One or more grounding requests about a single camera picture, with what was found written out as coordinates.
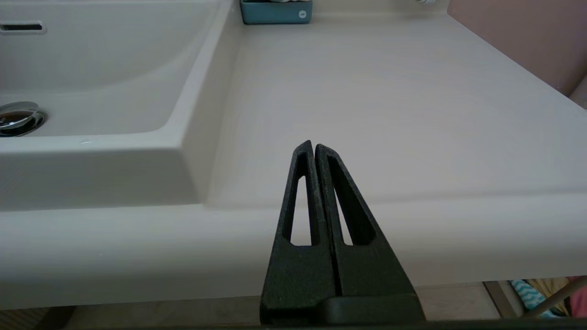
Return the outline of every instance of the sink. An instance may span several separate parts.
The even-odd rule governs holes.
[[[0,210],[200,203],[238,47],[233,6],[0,1],[0,23],[43,26],[0,35],[0,105],[47,115],[0,140]]]

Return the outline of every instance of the teal striped fabric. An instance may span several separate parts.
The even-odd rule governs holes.
[[[546,299],[538,290],[529,285],[524,280],[510,280],[511,285],[514,287],[522,302],[528,309],[534,309],[538,304],[545,301]],[[551,311],[546,311],[540,314],[543,318],[559,318],[560,316],[554,315]]]

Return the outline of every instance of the countertop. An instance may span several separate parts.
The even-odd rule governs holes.
[[[260,294],[308,139],[414,285],[587,272],[587,115],[446,14],[247,26],[227,93],[205,204],[0,213],[0,308]]]

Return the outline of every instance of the floor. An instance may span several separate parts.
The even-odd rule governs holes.
[[[522,308],[500,283],[518,315]],[[416,288],[428,320],[500,317],[482,283]],[[141,302],[78,307],[65,329],[150,328],[155,326],[256,325],[259,297]]]

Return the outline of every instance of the wall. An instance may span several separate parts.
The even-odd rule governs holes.
[[[451,0],[448,13],[566,96],[587,74],[586,0]]]

